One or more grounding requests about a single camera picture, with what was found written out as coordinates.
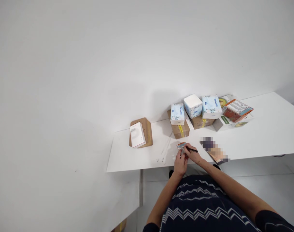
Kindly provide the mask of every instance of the small box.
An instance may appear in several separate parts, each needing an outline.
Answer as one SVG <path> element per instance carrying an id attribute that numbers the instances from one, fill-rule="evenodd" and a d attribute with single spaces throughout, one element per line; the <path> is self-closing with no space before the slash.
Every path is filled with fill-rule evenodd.
<path id="1" fill-rule="evenodd" d="M 203 103 L 195 94 L 186 97 L 183 101 L 185 102 L 185 110 L 190 118 L 201 115 Z"/>
<path id="2" fill-rule="evenodd" d="M 151 123 L 148 121 L 147 118 L 141 118 L 141 119 L 137 119 L 137 120 L 132 121 L 130 126 L 133 126 L 134 124 L 136 124 L 138 122 L 141 122 L 141 124 L 143 126 L 143 132 L 144 132 L 145 140 L 146 140 L 146 144 L 140 146 L 139 148 L 152 146 L 153 139 L 152 139 Z M 129 146 L 132 147 L 131 133 L 130 133 Z"/>
<path id="3" fill-rule="evenodd" d="M 170 112 L 170 123 L 172 125 L 184 125 L 185 124 L 185 110 L 183 103 L 172 104 Z"/>
<path id="4" fill-rule="evenodd" d="M 143 126 L 141 122 L 130 126 L 131 141 L 133 148 L 139 148 L 146 144 Z"/>
<path id="5" fill-rule="evenodd" d="M 223 108 L 227 103 L 229 103 L 230 101 L 232 101 L 234 99 L 238 99 L 238 98 L 233 94 L 229 94 L 229 95 L 225 95 L 223 97 L 220 97 L 219 102 L 220 102 L 221 108 Z"/>
<path id="6" fill-rule="evenodd" d="M 212 125 L 214 119 L 203 119 L 201 116 L 197 116 L 191 119 L 194 129 L 200 129 L 206 126 Z"/>
<path id="7" fill-rule="evenodd" d="M 170 117 L 171 111 L 167 111 L 168 117 Z M 184 125 L 172 125 L 173 133 L 176 139 L 188 137 L 190 135 L 190 128 L 185 121 Z"/>
<path id="8" fill-rule="evenodd" d="M 234 99 L 223 107 L 223 115 L 233 122 L 238 122 L 252 110 L 252 107 Z"/>
<path id="9" fill-rule="evenodd" d="M 217 119 L 222 114 L 218 95 L 203 96 L 203 119 Z"/>
<path id="10" fill-rule="evenodd" d="M 222 115 L 221 117 L 219 117 L 218 119 L 214 121 L 213 127 L 216 131 L 224 131 L 227 129 L 242 127 L 245 124 L 247 124 L 249 121 L 251 121 L 252 119 L 254 119 L 254 116 L 252 116 L 252 114 L 250 113 L 247 114 L 247 116 L 245 116 L 239 122 L 232 122 L 229 118 Z"/>

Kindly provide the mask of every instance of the yellow tape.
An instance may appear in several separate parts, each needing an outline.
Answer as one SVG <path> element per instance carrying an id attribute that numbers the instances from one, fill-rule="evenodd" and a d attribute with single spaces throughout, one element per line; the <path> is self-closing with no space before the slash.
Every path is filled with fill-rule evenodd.
<path id="1" fill-rule="evenodd" d="M 185 135 L 183 134 L 183 129 L 182 126 L 178 125 L 180 133 L 181 133 L 181 137 L 183 138 Z"/>
<path id="2" fill-rule="evenodd" d="M 206 119 L 203 119 L 203 125 L 202 125 L 202 127 L 205 127 L 205 125 L 206 125 Z"/>

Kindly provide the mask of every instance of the hand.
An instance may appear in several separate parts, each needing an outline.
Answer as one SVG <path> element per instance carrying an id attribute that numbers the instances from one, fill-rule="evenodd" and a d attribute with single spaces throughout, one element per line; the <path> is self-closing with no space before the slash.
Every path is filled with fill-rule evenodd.
<path id="1" fill-rule="evenodd" d="M 199 164 L 200 161 L 204 160 L 199 153 L 196 153 L 194 151 L 188 150 L 188 148 L 197 150 L 196 147 L 193 147 L 190 143 L 187 143 L 184 146 L 184 151 L 185 153 L 188 155 L 188 157 L 190 158 L 190 160 L 192 160 L 194 163 L 196 163 L 197 165 Z"/>
<path id="2" fill-rule="evenodd" d="M 188 166 L 188 158 L 185 154 L 181 154 L 181 150 L 178 151 L 175 159 L 174 172 L 178 177 L 182 178 L 186 172 Z"/>

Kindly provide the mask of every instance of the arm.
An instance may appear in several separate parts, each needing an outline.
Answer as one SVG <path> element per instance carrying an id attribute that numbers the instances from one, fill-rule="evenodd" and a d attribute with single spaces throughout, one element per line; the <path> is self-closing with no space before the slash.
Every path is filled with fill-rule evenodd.
<path id="1" fill-rule="evenodd" d="M 189 143 L 187 146 L 196 150 L 196 148 L 191 146 Z M 194 163 L 202 167 L 218 183 L 218 185 L 220 185 L 220 187 L 232 199 L 232 201 L 239 208 L 241 208 L 253 222 L 255 222 L 255 216 L 257 213 L 262 210 L 269 210 L 277 213 L 265 201 L 253 194 L 230 176 L 226 175 L 224 172 L 220 171 L 206 160 L 201 158 L 198 153 L 194 153 L 192 151 L 189 152 L 189 150 L 186 148 L 185 152 Z"/>
<path id="2" fill-rule="evenodd" d="M 181 150 L 178 151 L 175 159 L 174 172 L 156 201 L 156 204 L 148 217 L 147 224 L 154 223 L 160 228 L 162 216 L 168 207 L 179 182 L 186 172 L 187 164 L 188 159 L 185 158 L 184 154 L 181 155 Z"/>

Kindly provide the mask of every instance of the white box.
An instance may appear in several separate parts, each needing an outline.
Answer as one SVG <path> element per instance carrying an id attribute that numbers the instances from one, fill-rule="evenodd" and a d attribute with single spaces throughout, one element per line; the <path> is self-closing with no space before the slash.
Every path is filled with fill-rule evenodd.
<path id="1" fill-rule="evenodd" d="M 141 122 L 130 126 L 132 148 L 139 148 L 146 144 L 143 126 Z"/>
<path id="2" fill-rule="evenodd" d="M 194 127 L 193 127 L 193 125 L 192 125 L 192 123 L 191 123 L 191 121 L 190 121 L 190 118 L 189 118 L 189 116 L 188 116 L 188 114 L 187 114 L 186 112 L 185 112 L 185 121 L 186 121 L 186 123 L 188 124 L 190 130 L 193 130 Z"/>
<path id="3" fill-rule="evenodd" d="M 218 95 L 203 96 L 203 119 L 217 119 L 222 114 Z"/>
<path id="4" fill-rule="evenodd" d="M 195 94 L 186 97 L 183 101 L 185 102 L 185 110 L 190 118 L 201 115 L 203 103 Z"/>
<path id="5" fill-rule="evenodd" d="M 172 104 L 170 111 L 170 123 L 172 125 L 184 125 L 185 124 L 185 110 L 183 103 Z"/>
<path id="6" fill-rule="evenodd" d="M 221 115 L 214 121 L 213 127 L 216 131 L 224 131 L 227 129 L 242 127 L 252 119 L 254 119 L 254 116 L 250 113 L 239 122 L 232 122 L 229 118 Z"/>
<path id="7" fill-rule="evenodd" d="M 221 108 L 223 108 L 227 103 L 229 103 L 230 101 L 232 101 L 234 99 L 237 100 L 237 97 L 234 94 L 229 94 L 229 95 L 225 95 L 223 97 L 220 97 L 219 102 L 220 102 Z"/>

